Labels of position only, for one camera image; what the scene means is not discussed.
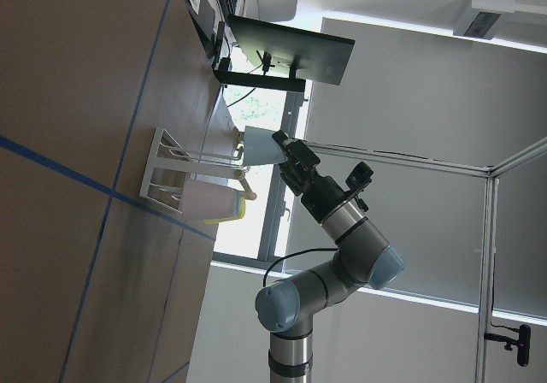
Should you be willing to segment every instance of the blue tape line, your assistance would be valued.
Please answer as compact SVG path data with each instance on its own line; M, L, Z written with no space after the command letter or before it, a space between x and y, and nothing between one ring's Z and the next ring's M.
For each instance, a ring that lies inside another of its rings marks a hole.
M177 227L182 227L183 229L185 229L187 231L190 231L192 233L196 233L196 234L202 236L203 238L215 241L215 238L209 236L207 233L203 233L203 232L199 231L198 229L196 229L195 227L191 227L191 226L185 224L184 222L177 221L176 219L172 218L171 216L165 215L162 212L159 212L155 209L152 209L150 206L148 206L144 203L140 203L139 201L136 201L135 199L133 199L131 197L128 197L128 196L126 196L122 193L119 193L117 191L113 191L112 196L115 197L116 199L121 200L124 203L128 203L128 204L134 206L135 208L139 208L139 209L141 209L145 212L148 212L149 214L151 214L153 216L157 216L158 218L162 218L164 221L172 223L172 224L176 225Z
M59 376L59 382L63 382L65 379L65 374L67 372L68 359L72 351L72 346L76 340L76 333L78 332L79 320L81 319L82 313L84 311L84 303L87 299L87 292L91 284L91 276L93 275L93 269L95 268L95 262L101 249L101 242L103 241L104 229L106 228L106 222L109 217L110 206L112 205L112 197L109 197L108 202L106 203L106 208L104 209L103 221L101 222L101 228L99 229L99 234L97 236L97 242L95 244L95 250L93 251L93 256L87 269L87 275L85 276L84 290L82 291L81 299L79 300L78 310L76 312L76 317L72 326L72 332L70 333L70 340L68 341L67 353L65 359L62 363L61 375Z
M177 264L179 263L179 253L180 253L180 248L182 246L182 237L183 237L183 235L184 235L184 232L180 235L179 247L177 248L177 253L174 257L174 265L173 265L173 270L171 271L171 279L169 280L168 294L165 297L165 304L163 305L162 319L160 320L160 327L157 331L156 343L154 344L154 354L152 355L152 361L150 362L150 369L148 371L148 379L146 379L147 383L150 383L150 378L152 376L152 370L154 368L154 363L156 362L157 348L160 345L160 338L162 337L163 321L165 320L165 313L167 312L168 302L169 302L169 298L171 296L171 288L173 287L174 273L177 269Z
M52 159L49 159L46 156L40 155L39 153L28 149L27 147L17 144L16 142L12 141L11 139L5 138L2 135L0 135L0 147L5 148L6 150L10 150L14 152L17 155L23 156L29 161L36 162L39 165L42 165L43 167L46 167L54 172L57 172L63 176L66 176L67 178L70 178L72 180L76 180L81 184L84 184L85 186L89 186L92 189L95 189L97 191L100 191L106 195L109 195L109 197L115 197L116 199L122 201L123 203L130 204L136 208L139 208L153 216L157 216L158 218L162 218L164 221L167 221L169 223L172 223L173 225L176 225L177 227L182 227L183 229L190 231L192 233L195 233L197 235L200 235L208 240L215 241L215 238L209 236L207 233L203 233L199 231L198 229L191 227L184 222L177 221L176 219L172 218L169 215L165 215L162 212L159 212L155 209L152 209L150 206L140 203L139 201L132 199L122 193L119 193L117 191L114 191L107 186L79 173L74 171L71 168L65 167L64 165L60 164L59 162L55 162Z
M187 368L189 364L190 364L190 361L186 362L185 364L183 364L182 366L180 366L179 368L177 368L174 372L172 372L168 377L166 377L165 379L163 379L160 383L167 383L167 382L170 381L174 376L176 376L176 375L179 374L182 370L184 370L185 368Z
M109 195L112 192L110 188L108 188L107 186L100 184L96 182L95 180L92 180L91 178L88 178L87 176L84 176L80 174L79 172L74 171L73 169L70 169L65 167L64 165L61 165L59 162L55 162L52 159L49 159L46 156L40 155L38 152L30 150L27 147L21 144L17 144L15 141L5 138L1 135L0 135L0 147L5 148L6 150L11 150L17 155L23 156L30 161L36 162L42 165L43 167L56 171L59 174L62 174L68 178L77 180L79 183L89 186L93 189L96 189L102 193L106 193L107 195Z
M165 2L165 6L163 7L163 12L162 12L162 18L160 19L160 24L159 24L159 26L156 30L156 36L154 37L154 42L152 43L152 49L150 50L150 54L148 56L148 61L146 62L146 69L144 70L143 79L142 79L142 81L140 83L140 87L138 89L137 101L135 102L135 106L133 107L131 120L129 121L129 128L127 129L126 140L124 141L123 149L121 150L120 161L118 162L118 168L116 169L116 174L115 174L115 177L114 177L114 183L112 184L113 189L116 189L116 187L118 186L118 180L119 180L120 175L121 175L121 167L123 166L123 162L126 159L127 148L129 146L129 141L130 141L132 133L133 133L133 127L135 125L135 120L137 119L137 113L138 113L138 109L140 107L140 101L143 97L144 87L146 86L146 81L148 80L148 74L150 72L150 66L152 65L152 60L154 59L154 54L156 53L157 42L160 39L160 34L162 32L162 29L163 29L163 24L165 23L165 17L167 16L170 2L171 2L171 0L166 0L166 2Z

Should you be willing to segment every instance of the black cable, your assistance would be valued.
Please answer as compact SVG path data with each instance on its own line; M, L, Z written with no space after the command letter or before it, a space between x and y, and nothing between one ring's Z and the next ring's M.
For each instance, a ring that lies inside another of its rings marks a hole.
M258 20L260 20L260 3L256 0L256 15L258 15Z
M504 329L510 330L511 332L519 332L519 329L514 327L508 327L504 325L494 325L492 323L492 314L494 313L494 296L496 291L496 252L494 252L493 262L492 262L492 303L490 307L490 326L492 327L502 327Z
M226 34L224 34L224 40L226 41L226 45L228 47L228 58L232 56L232 46L230 45L230 42L228 41L228 37Z
M362 150L362 148L357 148L355 146L347 146L347 145L335 145L335 144L330 144L328 146L334 146L336 148L343 148L343 149L346 149L346 150ZM439 162L442 162L440 161L439 159L434 159L434 158L428 158L427 156L418 156L418 155L410 155L410 154L405 154L403 152L393 152L393 151L390 151L390 150L371 150L372 152L377 152L379 154L388 154L388 155L401 155L401 156L409 156L411 158L418 158L418 159L431 159L432 161L439 161Z
M247 92L245 95L243 95L240 99L234 101L233 103L231 103L230 105L227 105L227 107L231 107L232 105L235 105L236 103L239 103L241 101L243 101L244 99L246 99L250 94L252 94L254 91L255 91L256 87L253 88L252 90L250 90L249 92Z
M262 64L260 64L258 67L254 67L253 69L251 69L247 74L252 74L254 73L258 68L260 68L262 66Z
M338 248L312 248L307 250L300 250L299 252L291 253L290 255L280 257L277 261L272 263L266 273L264 274L264 278L262 279L262 287L266 287L266 279L268 277L268 274L272 271L272 269L277 265L279 262L283 262L285 259L289 259L290 257L303 255L304 253L310 253L310 252L336 252Z

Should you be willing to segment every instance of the ceiling light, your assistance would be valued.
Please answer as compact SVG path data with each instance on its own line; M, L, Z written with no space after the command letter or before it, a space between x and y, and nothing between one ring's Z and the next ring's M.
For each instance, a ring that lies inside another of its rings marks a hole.
M454 35L492 39L508 14L515 12L515 0L468 0L454 25Z

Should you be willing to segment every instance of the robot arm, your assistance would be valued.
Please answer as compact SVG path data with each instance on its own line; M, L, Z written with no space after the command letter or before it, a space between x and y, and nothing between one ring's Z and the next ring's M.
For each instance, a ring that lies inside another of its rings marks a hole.
M315 167L317 155L298 139L273 134L287 161L281 178L323 227L338 251L329 262L278 280L256 296L261 324L271 332L269 366L272 382L310 382L313 316L344 301L359 287L380 289L404 269L397 250L365 216L367 205L358 194L371 182L372 169L360 162L344 191Z

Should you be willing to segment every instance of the white cup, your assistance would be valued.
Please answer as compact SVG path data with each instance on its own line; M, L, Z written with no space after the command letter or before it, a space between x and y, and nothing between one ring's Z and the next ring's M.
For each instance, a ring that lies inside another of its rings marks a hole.
M187 180L182 190L180 211L185 219L220 220L239 214L241 192L228 186Z
M245 127L243 145L244 166L282 163L287 157L272 138L275 131Z

